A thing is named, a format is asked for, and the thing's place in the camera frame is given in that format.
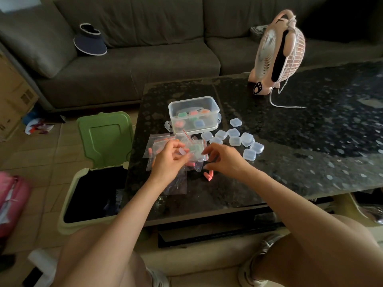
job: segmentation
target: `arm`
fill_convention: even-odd
[[[383,252],[344,223],[247,163],[232,147],[205,149],[215,163],[205,166],[252,188],[336,285],[376,286],[383,282]]]
[[[117,287],[120,285],[134,245],[150,209],[160,193],[175,178],[189,155],[180,156],[183,143],[170,141],[156,156],[151,175],[122,209],[107,231],[78,262],[62,287]]]

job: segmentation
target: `speckled stone tabletop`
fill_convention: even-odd
[[[383,186],[383,62],[378,61],[300,71],[280,95],[273,94],[277,105],[306,109],[273,107],[269,96],[252,95],[247,75],[146,85],[124,204],[149,177],[142,156],[149,134],[166,132],[168,104],[202,96],[212,96],[221,110],[217,130],[232,128],[229,121],[237,117],[243,122],[240,133],[253,134],[265,146],[254,167],[305,198]],[[243,146],[236,148],[243,153]],[[202,173],[187,175],[187,194],[161,196],[148,225],[263,203],[247,186],[220,173],[210,182]]]

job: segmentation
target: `hand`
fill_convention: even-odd
[[[212,143],[205,148],[202,154],[209,154],[209,162],[216,159],[216,162],[206,164],[204,169],[221,172],[242,182],[246,171],[255,169],[242,158],[235,148],[226,145]]]
[[[179,148],[185,147],[184,143],[170,140],[166,143],[164,149],[157,154],[149,179],[161,183],[162,190],[177,176],[178,171],[184,166],[190,158],[190,154],[184,156],[179,154]]]

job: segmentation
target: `sofa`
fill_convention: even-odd
[[[132,104],[141,101],[146,83],[251,71],[259,43],[250,38],[250,27],[270,23],[286,8],[296,14],[299,27],[325,2],[56,0],[0,14],[0,50],[48,111]],[[301,66],[382,57],[379,2],[360,40],[307,38]],[[101,31],[105,55],[77,54],[73,38],[84,22]]]

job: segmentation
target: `pink electric fan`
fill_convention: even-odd
[[[304,108],[277,106],[271,100],[276,87],[281,93],[290,76],[298,69],[304,56],[306,43],[302,32],[295,27],[295,15],[290,10],[283,10],[273,22],[267,26],[259,44],[256,62],[249,75],[249,82],[255,83],[253,93],[265,96],[270,94],[270,103],[275,107]],[[280,88],[280,82],[286,80]]]

